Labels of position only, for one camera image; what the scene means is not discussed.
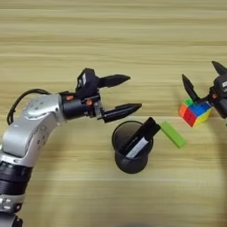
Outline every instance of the wooden table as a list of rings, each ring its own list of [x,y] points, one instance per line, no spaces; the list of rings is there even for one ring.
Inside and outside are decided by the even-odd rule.
[[[102,90],[106,109],[142,102],[128,119],[168,121],[187,140],[177,149],[159,133],[146,169],[130,176],[115,166],[111,146],[122,121],[69,122],[35,166],[20,212],[25,226],[227,226],[224,122],[213,110],[192,129],[177,114],[187,98],[181,73],[205,96],[216,77],[211,60],[227,65],[226,10],[222,0],[0,2],[1,136],[20,93],[74,90],[91,67],[131,76]]]

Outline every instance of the silver robot arm segment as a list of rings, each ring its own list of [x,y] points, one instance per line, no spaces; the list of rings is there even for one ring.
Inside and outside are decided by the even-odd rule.
[[[33,166],[43,146],[50,133],[65,122],[61,96],[40,96],[29,102],[19,119],[4,133],[0,169],[5,170],[2,176],[5,182],[0,186],[0,212],[20,211]]]
[[[105,111],[101,104],[100,88],[113,87],[129,79],[115,74],[99,78],[93,69],[85,68],[79,75],[75,92],[50,94],[46,90],[28,90],[13,104],[0,150],[0,227],[21,227],[23,222],[15,214],[20,211],[43,146],[50,133],[68,120],[83,116],[96,117],[104,122],[122,119],[141,104],[125,104]],[[42,94],[31,99],[20,117],[13,121],[17,104],[31,93]]]

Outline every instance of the colorful cube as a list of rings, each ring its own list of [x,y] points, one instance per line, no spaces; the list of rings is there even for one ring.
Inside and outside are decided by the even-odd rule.
[[[211,105],[208,102],[194,105],[189,98],[185,100],[179,109],[179,115],[191,126],[194,127],[208,119]]]

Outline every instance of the black cup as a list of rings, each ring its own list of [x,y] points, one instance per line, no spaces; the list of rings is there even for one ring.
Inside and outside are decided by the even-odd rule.
[[[148,162],[148,154],[153,148],[152,139],[136,158],[127,158],[125,154],[119,152],[141,126],[142,123],[139,121],[125,121],[115,129],[112,135],[116,165],[120,170],[128,174],[136,174],[145,168]]]

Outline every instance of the green block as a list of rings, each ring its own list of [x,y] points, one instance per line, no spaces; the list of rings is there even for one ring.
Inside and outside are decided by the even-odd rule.
[[[161,125],[161,130],[166,136],[178,147],[181,148],[186,144],[185,139],[166,121]]]
[[[184,102],[185,102],[185,104],[186,104],[187,106],[190,106],[190,105],[193,104],[193,101],[192,101],[191,98],[186,99]]]

